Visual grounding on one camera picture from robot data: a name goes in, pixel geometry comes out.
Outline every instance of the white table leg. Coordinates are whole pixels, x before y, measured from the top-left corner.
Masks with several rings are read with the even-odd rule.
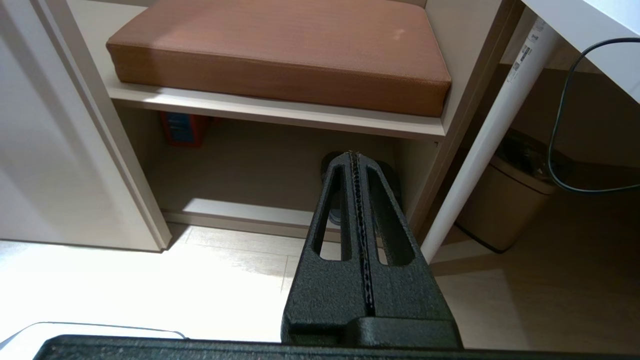
[[[469,195],[476,187],[484,168],[489,164],[513,118],[540,75],[557,38],[558,34],[544,20],[541,18],[536,20],[422,243],[420,249],[428,263],[433,259]]]

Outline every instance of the black plastic part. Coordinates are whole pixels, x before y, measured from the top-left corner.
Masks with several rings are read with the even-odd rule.
[[[304,347],[274,343],[63,335],[47,340],[34,360],[632,360],[637,356],[487,350]]]
[[[340,189],[342,261],[320,258]],[[377,223],[388,265],[378,259]],[[297,345],[462,348],[458,328],[380,166],[359,153],[328,166],[282,317]]]

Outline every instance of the white cabinet door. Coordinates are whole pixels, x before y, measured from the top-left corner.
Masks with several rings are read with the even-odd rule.
[[[164,249],[170,234],[104,85],[87,87],[95,66],[73,61],[50,16],[0,0],[0,238]]]

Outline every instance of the white object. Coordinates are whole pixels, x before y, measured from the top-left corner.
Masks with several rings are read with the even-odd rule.
[[[433,259],[449,233],[484,168],[489,164],[502,137],[536,82],[556,41],[557,33],[544,20],[538,18],[422,243],[422,254],[427,262]]]
[[[578,51],[604,40],[640,37],[638,0],[523,0]],[[640,102],[639,44],[613,44],[587,59]]]
[[[0,347],[0,358],[32,360],[45,341],[59,335],[127,336],[134,338],[163,339],[183,338],[178,332],[173,331],[84,323],[42,322],[30,325],[26,329],[21,330],[13,338],[3,342],[4,346]]]
[[[147,212],[99,131],[100,107],[113,105],[84,97],[31,2],[0,6],[0,238],[165,248],[159,211]]]

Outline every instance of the white desk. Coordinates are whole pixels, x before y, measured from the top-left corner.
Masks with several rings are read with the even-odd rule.
[[[559,37],[583,52],[589,46],[620,37],[640,37],[638,0],[523,0],[538,15],[500,93],[436,216],[422,253],[430,262],[513,118],[551,55]],[[640,44],[612,44],[587,58],[620,88],[640,102]]]

